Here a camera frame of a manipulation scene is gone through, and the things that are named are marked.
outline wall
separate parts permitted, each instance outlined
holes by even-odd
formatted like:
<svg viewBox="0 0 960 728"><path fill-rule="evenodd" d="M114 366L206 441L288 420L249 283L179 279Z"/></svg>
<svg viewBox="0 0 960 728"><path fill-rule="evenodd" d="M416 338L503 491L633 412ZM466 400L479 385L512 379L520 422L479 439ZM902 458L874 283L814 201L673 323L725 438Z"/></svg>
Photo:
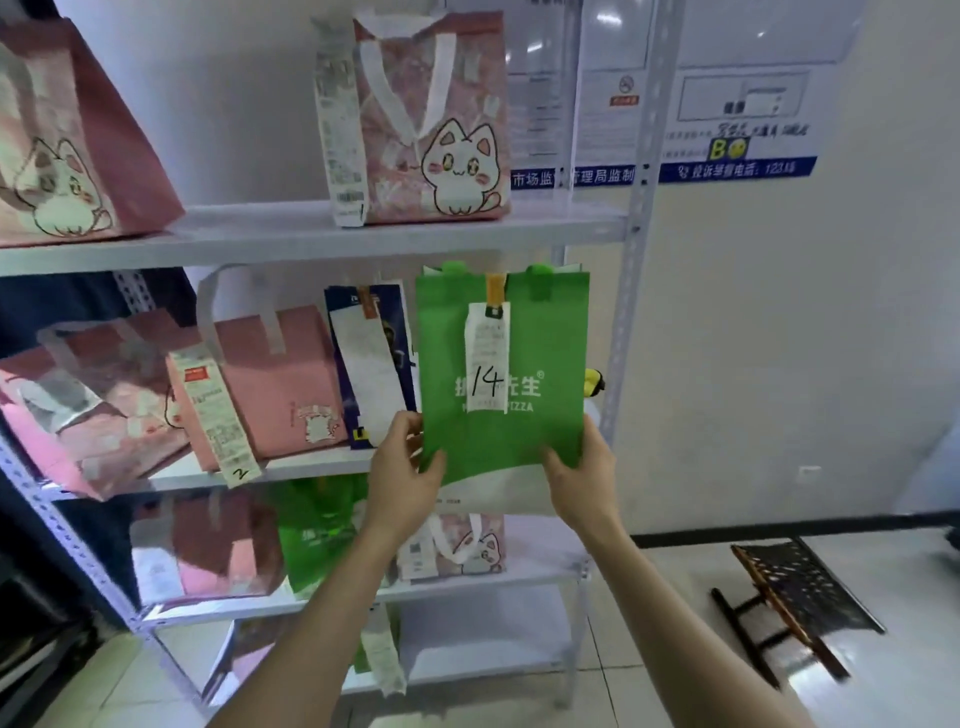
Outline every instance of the wall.
<svg viewBox="0 0 960 728"><path fill-rule="evenodd" d="M316 3L59 5L186 202L324 195ZM960 405L960 46L940 37L958 25L948 0L875 0L811 179L658 193L616 443L634 532L890 512L946 432ZM594 273L589 360L602 363L618 252L573 257ZM287 303L343 274L272 273ZM801 465L820 482L796 486Z"/></svg>
<svg viewBox="0 0 960 728"><path fill-rule="evenodd" d="M870 5L809 180L658 192L616 448L634 532L889 513L952 424L958 23Z"/></svg>

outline chair leg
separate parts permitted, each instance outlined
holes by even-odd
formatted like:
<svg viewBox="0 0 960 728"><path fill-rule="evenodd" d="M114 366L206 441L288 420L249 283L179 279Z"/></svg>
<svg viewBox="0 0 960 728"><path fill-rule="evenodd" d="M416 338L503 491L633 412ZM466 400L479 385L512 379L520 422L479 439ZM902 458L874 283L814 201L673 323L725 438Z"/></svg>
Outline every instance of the chair leg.
<svg viewBox="0 0 960 728"><path fill-rule="evenodd" d="M740 641L740 644L743 645L743 649L747 653L747 657L750 658L750 662L753 664L754 669L760 673L760 677L770 683L770 685L772 685L774 688L779 690L780 680L777 679L777 675L775 675L774 671L770 669L769 665L767 665L767 661L763 659L763 654L759 649L757 649L753 640L750 639L750 635L747 634L747 630L745 630L743 625L740 624L740 618L737 616L737 613L733 607L720 593L719 589L711 589L710 596L713 597L713 601L717 603L717 606L723 613L724 618L730 624L730 627L733 630L733 633L736 635L736 638Z"/></svg>

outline white bag handle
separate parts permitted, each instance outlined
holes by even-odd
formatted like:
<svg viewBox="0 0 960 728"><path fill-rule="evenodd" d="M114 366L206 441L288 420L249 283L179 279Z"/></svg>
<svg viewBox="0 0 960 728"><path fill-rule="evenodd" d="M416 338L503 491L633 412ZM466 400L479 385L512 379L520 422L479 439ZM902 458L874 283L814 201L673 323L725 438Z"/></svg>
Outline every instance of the white bag handle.
<svg viewBox="0 0 960 728"><path fill-rule="evenodd" d="M418 142L431 129L441 122L446 111L446 97L450 91L450 81L453 79L453 62L457 52L457 34L438 33L435 36L433 76L430 79L430 91L426 97L426 109L423 112L423 123L420 128L414 125L410 114L407 113L403 102L390 88L387 74L383 68L383 52L379 40L364 40L360 43L360 61L363 64L367 82L374 98L380 102L384 114L390 119L394 129L400 135L400 141L406 146L412 146L420 164L420 148Z"/></svg>
<svg viewBox="0 0 960 728"><path fill-rule="evenodd" d="M220 275L230 268L246 268L250 272L251 283L253 284L253 300L257 306L260 323L263 324L263 330L267 334L267 345L270 347L270 353L287 353L287 346L283 341L283 331L280 329L280 320L276 316L276 305L263 271L242 263L230 263L217 268L201 280L200 285L197 286L197 329L204 343L210 349L214 360L218 364L224 363L224 350L220 345L217 327L213 323L213 302L217 298Z"/></svg>
<svg viewBox="0 0 960 728"><path fill-rule="evenodd" d="M440 555L447 561L452 561L458 567L473 558L476 552L480 550L480 539L483 537L483 523L480 520L480 514L470 514L470 530L473 532L473 543L458 553L454 553L453 549L450 548L450 543L444 533L444 523L440 520L440 516L431 513L426 522L430 526L430 535L433 536L433 543L437 545Z"/></svg>
<svg viewBox="0 0 960 728"><path fill-rule="evenodd" d="M53 324L52 326L39 330L36 333L36 342L47 350L50 358L54 360L54 364L67 372L76 374L80 370L80 362L77 360L77 355L70 349L70 345L67 344L66 340L57 336L58 331L77 333L78 331L86 331L89 328L96 328L104 324L112 326L113 330L117 332L117 335L128 344L134 344L144 350L152 350L154 348L154 345L137 333L136 329L133 328L126 319L114 319L113 321L64 321L60 324Z"/></svg>
<svg viewBox="0 0 960 728"><path fill-rule="evenodd" d="M2 42L0 42L0 76L6 76L9 79L24 135L31 141L37 139L41 134L40 125L36 119L34 77L30 73L30 66L27 65L27 62L8 48L6 43ZM13 178L19 171L24 159L17 159L14 162L13 158L7 158L5 155L4 161L10 169L0 171L0 200L17 209L31 209L13 192ZM4 174L8 171L11 175L9 180L4 177Z"/></svg>

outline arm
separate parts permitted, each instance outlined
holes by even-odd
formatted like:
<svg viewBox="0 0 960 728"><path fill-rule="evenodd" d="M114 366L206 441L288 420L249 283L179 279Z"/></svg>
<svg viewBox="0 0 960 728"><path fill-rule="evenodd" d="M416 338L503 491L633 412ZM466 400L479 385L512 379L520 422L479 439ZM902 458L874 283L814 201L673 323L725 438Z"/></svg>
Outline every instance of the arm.
<svg viewBox="0 0 960 728"><path fill-rule="evenodd" d="M678 728L811 728L657 573L630 539L616 504L615 458L584 418L584 454L566 467L549 449L544 468L557 513L607 580L657 694Z"/></svg>
<svg viewBox="0 0 960 728"><path fill-rule="evenodd" d="M426 473L414 467L421 429L420 415L396 414L373 457L367 517L353 545L209 728L329 724L380 580L396 550L433 510L440 490L442 452Z"/></svg>

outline hand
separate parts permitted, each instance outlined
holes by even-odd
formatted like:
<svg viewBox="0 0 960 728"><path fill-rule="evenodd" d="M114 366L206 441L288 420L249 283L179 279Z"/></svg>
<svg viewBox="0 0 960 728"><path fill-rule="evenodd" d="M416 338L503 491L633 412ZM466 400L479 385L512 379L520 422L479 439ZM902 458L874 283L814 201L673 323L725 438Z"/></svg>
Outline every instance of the hand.
<svg viewBox="0 0 960 728"><path fill-rule="evenodd" d="M446 453L433 456L418 473L423 448L423 417L397 412L390 431L373 456L367 478L367 517L360 535L378 541L393 556L433 511L446 472Z"/></svg>
<svg viewBox="0 0 960 728"><path fill-rule="evenodd" d="M616 457L593 420L584 415L584 454L571 469L551 448L543 451L550 500L564 522L583 541L623 529L616 503Z"/></svg>

